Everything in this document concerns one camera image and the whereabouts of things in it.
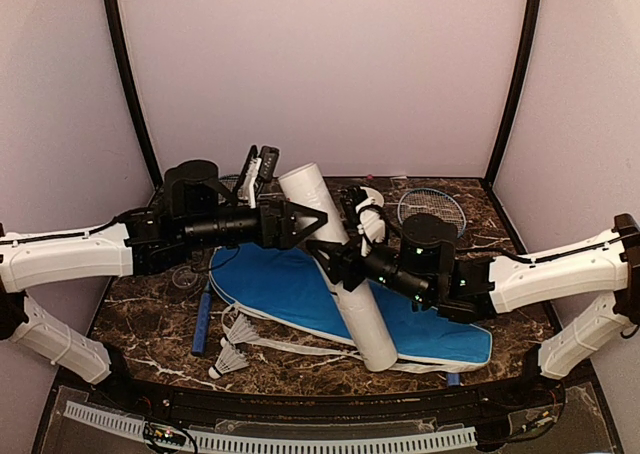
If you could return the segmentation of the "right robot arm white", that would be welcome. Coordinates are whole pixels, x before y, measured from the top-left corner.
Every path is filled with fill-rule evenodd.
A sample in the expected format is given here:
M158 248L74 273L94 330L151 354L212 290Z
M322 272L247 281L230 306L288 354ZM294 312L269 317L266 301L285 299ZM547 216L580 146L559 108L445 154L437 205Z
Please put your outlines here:
M534 406L549 379L567 376L624 330L639 323L639 226L620 214L614 226L582 242L517 256L480 247L457 258L457 228L418 213L405 220L400 247L367 236L338 242L309 240L307 250L328 278L351 291L365 280L450 321L471 324L529 304L594 293L596 299L571 323L526 356L525 374L510 387L521 408Z

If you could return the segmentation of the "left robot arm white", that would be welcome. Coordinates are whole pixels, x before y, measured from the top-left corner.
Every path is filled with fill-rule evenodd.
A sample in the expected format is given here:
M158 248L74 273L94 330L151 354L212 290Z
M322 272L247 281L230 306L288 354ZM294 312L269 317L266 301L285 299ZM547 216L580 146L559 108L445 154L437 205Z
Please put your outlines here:
M47 313L27 289L92 277L147 276L195 251L253 243L295 247L328 221L326 213L281 199L241 203L211 161L186 161L165 174L162 201L96 227L1 236L1 337L60 365L120 410L141 401L117 349L93 341Z

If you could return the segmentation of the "white shuttlecock tube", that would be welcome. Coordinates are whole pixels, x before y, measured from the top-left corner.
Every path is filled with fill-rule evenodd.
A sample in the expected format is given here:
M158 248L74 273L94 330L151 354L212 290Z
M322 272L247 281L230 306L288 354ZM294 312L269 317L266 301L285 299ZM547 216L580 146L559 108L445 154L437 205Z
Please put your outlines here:
M349 237L320 169L308 163L279 177L286 198L327 214L327 223L311 236L312 253L366 368L389 369L397 350L368 282L350 270Z

